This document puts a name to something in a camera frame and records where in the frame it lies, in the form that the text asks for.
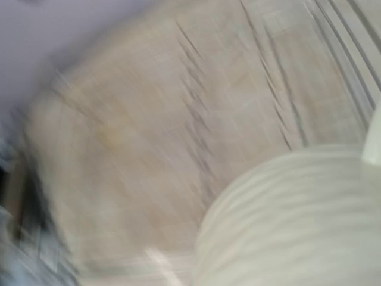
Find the white cup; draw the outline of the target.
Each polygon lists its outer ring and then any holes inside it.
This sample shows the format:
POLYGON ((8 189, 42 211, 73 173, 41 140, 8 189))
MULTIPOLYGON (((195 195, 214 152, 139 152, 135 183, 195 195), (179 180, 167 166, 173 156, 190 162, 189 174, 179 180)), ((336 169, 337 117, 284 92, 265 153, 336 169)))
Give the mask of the white cup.
POLYGON ((233 181, 201 224, 192 284, 379 285, 380 110, 362 148, 306 148, 233 181))

